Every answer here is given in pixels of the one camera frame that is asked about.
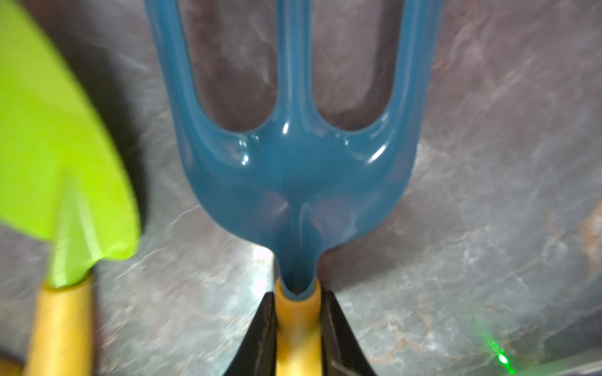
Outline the green trowel yellow handle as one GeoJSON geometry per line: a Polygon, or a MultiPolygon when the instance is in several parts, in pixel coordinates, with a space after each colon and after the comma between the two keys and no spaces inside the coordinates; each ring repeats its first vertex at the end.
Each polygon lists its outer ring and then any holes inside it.
{"type": "Polygon", "coordinates": [[[1,4],[1,221],[50,249],[25,364],[4,375],[91,375],[94,266],[138,248],[122,158],[86,91],[19,1],[1,4]]]}

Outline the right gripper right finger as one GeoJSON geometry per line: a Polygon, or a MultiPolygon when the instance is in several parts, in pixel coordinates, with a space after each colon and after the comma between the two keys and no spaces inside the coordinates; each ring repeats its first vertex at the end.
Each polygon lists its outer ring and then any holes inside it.
{"type": "Polygon", "coordinates": [[[332,291],[321,290],[323,375],[376,376],[332,291]]]}

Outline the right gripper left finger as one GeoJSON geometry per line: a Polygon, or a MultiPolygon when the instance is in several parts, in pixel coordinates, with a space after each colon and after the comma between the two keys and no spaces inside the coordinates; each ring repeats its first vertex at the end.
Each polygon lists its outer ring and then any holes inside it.
{"type": "Polygon", "coordinates": [[[277,317],[274,293],[263,296],[260,305],[224,376],[276,375],[277,317]]]}

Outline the blue fork yellow handle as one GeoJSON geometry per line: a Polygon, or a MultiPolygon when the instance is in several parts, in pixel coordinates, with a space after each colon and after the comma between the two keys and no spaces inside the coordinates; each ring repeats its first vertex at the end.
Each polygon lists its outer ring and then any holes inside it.
{"type": "Polygon", "coordinates": [[[146,8],[199,203],[274,253],[276,375],[323,375],[318,261],[381,224],[409,183],[443,4],[404,3],[389,102],[369,127],[343,131],[314,104],[310,2],[276,2],[278,96],[266,122],[245,133],[217,126],[200,105],[177,2],[146,8]]]}

